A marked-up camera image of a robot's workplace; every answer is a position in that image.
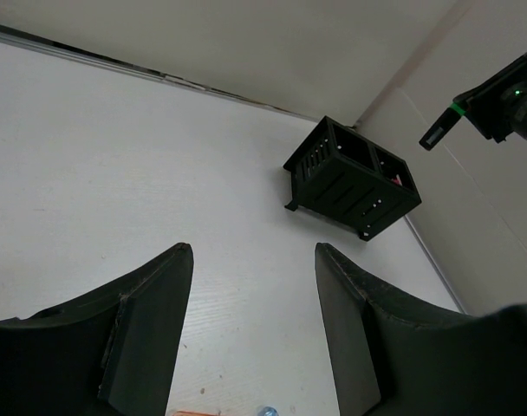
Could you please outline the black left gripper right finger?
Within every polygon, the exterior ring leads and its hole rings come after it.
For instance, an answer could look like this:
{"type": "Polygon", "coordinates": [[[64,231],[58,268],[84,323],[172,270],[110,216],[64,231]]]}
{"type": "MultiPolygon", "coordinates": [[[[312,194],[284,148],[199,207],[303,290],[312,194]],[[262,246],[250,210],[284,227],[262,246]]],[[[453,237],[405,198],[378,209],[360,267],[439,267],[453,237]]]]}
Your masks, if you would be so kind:
{"type": "Polygon", "coordinates": [[[527,415],[527,304],[453,312],[325,243],[315,272],[341,414],[527,415]]]}

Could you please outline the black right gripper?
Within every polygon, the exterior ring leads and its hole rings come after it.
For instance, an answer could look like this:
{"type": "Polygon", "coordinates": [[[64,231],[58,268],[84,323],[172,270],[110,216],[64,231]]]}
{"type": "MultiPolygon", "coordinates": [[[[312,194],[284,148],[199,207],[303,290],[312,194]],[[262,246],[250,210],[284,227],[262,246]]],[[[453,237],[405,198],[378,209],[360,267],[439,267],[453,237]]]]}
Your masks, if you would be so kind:
{"type": "Polygon", "coordinates": [[[515,133],[527,141],[527,52],[455,97],[452,109],[488,140],[500,143],[515,133]]]}

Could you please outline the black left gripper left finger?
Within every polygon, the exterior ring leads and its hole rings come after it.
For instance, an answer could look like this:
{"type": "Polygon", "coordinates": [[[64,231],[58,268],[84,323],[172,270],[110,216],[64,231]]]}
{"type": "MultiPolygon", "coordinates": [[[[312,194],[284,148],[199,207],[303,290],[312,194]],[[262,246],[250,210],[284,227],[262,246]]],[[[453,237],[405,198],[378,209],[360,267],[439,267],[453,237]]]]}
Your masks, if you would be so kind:
{"type": "Polygon", "coordinates": [[[175,244],[26,319],[0,321],[0,415],[162,415],[191,291],[175,244]]]}

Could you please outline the black highlighter green cap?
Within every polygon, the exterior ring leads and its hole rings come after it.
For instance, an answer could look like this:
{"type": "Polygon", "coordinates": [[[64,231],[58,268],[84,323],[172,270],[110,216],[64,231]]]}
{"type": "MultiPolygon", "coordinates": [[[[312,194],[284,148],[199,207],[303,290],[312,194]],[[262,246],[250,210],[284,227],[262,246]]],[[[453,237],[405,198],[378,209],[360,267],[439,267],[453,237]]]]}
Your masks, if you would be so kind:
{"type": "Polygon", "coordinates": [[[427,151],[431,151],[465,114],[466,111],[456,102],[453,102],[429,127],[420,139],[419,144],[427,151]]]}

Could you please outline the orange translucent highlighter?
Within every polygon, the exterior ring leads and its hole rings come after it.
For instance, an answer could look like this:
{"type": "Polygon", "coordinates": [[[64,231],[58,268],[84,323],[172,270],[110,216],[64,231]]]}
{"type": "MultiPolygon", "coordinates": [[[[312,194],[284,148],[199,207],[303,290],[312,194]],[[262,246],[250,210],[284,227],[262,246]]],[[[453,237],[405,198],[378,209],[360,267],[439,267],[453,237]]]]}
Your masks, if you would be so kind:
{"type": "Polygon", "coordinates": [[[172,416],[221,416],[221,413],[202,413],[187,410],[178,410],[172,416]]]}

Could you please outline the blue translucent highlighter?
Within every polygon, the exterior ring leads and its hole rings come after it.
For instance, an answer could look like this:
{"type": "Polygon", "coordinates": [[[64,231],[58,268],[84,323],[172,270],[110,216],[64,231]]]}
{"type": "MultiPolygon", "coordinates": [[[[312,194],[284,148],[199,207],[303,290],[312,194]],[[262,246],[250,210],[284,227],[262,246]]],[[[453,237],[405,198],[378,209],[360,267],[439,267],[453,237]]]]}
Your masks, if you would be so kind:
{"type": "Polygon", "coordinates": [[[278,416],[279,413],[276,408],[272,406],[261,406],[257,410],[257,416],[278,416]]]}

